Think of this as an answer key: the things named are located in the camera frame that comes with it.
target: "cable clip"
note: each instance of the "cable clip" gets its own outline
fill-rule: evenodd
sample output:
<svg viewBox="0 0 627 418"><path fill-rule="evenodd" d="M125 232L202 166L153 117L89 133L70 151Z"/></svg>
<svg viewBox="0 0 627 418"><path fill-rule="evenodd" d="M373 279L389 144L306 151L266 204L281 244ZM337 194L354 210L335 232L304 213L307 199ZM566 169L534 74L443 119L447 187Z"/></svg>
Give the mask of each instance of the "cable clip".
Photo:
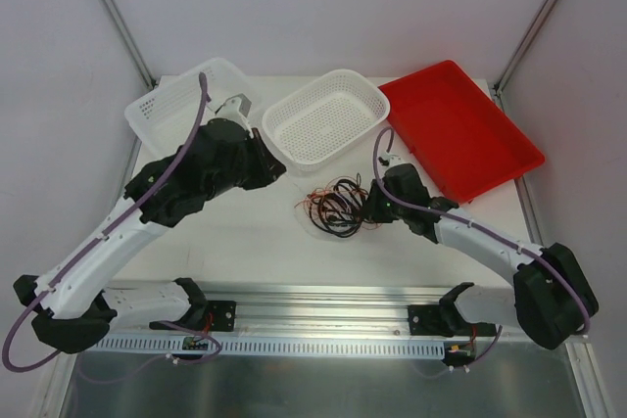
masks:
<svg viewBox="0 0 627 418"><path fill-rule="evenodd" d="M41 290L42 291L47 291L48 293L52 294L52 293L56 293L57 292L57 288L52 288L50 287L50 285L48 284L43 284L41 286Z"/></svg>
<svg viewBox="0 0 627 418"><path fill-rule="evenodd" d="M174 365L178 364L178 357L172 356L169 352L166 353L166 359L171 359L172 360L172 364L174 364Z"/></svg>

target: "plastic basket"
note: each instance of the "plastic basket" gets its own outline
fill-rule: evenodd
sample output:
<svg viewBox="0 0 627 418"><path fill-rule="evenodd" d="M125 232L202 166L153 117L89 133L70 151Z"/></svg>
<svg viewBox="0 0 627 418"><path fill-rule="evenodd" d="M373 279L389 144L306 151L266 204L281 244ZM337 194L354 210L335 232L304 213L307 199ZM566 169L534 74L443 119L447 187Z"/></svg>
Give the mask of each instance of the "plastic basket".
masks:
<svg viewBox="0 0 627 418"><path fill-rule="evenodd" d="M314 171L355 146L390 113L390 103L369 80L335 70L272 105L265 135L302 171Z"/></svg>
<svg viewBox="0 0 627 418"><path fill-rule="evenodd" d="M212 98L203 124L214 116L213 110L229 97L243 93L253 106L262 100L246 75L222 58L211 59L156 88L128 105L124 116L141 142L158 159L176 152L189 134L200 103L198 73L201 71L207 76L209 96Z"/></svg>

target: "white table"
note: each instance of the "white table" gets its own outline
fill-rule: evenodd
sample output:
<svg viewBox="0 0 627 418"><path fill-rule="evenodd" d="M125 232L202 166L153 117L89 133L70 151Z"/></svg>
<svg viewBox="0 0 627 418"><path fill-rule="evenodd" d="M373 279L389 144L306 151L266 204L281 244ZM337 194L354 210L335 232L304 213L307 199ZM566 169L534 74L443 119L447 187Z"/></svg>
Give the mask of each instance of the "white table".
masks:
<svg viewBox="0 0 627 418"><path fill-rule="evenodd" d="M260 126L263 108L297 90L313 77L253 77L264 104L251 111ZM376 85L390 78L372 78ZM485 80L476 83L488 94ZM449 287L463 281L502 286L505 281L477 261L417 237L397 221L377 230L360 231L344 241L320 239L302 224L294 205L312 188L340 175L359 172L369 187L376 132L363 144L311 176L283 175L257 191L231 190L204 210L185 218L173 230L136 256L117 280L165 281L179 276L199 282L364 287ZM438 193L430 178L400 139L394 152L416 164L425 185ZM154 157L143 147L135 172ZM465 208L478 220L522 240L527 227L512 181L476 198Z"/></svg>

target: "gray wall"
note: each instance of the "gray wall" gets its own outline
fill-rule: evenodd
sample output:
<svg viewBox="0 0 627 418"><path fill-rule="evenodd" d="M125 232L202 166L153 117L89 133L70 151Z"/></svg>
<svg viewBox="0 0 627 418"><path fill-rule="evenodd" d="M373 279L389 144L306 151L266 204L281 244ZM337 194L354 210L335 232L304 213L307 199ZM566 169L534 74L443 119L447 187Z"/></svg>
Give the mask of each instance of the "gray wall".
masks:
<svg viewBox="0 0 627 418"><path fill-rule="evenodd" d="M98 0L0 0L0 337L12 283L61 261L112 202L132 142L123 108L144 93ZM47 348L29 331L13 358ZM41 372L0 367L0 416L26 416Z"/></svg>
<svg viewBox="0 0 627 418"><path fill-rule="evenodd" d="M248 74L405 75L454 59L496 80L543 0L117 0L156 75L223 56Z"/></svg>
<svg viewBox="0 0 627 418"><path fill-rule="evenodd" d="M579 255L601 304L592 340L627 416L627 3L563 0L506 89L507 108L546 152L529 175L547 241Z"/></svg>

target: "black cable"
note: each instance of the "black cable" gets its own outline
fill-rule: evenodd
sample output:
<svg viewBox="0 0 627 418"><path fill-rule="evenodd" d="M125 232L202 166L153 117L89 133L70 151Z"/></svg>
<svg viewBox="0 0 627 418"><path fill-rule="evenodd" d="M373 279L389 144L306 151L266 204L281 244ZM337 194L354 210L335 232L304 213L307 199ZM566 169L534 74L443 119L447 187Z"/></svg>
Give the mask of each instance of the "black cable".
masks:
<svg viewBox="0 0 627 418"><path fill-rule="evenodd" d="M346 239L362 227L362 207L368 193L361 186L362 178L339 178L324 190L307 195L306 213L313 225L322 232Z"/></svg>

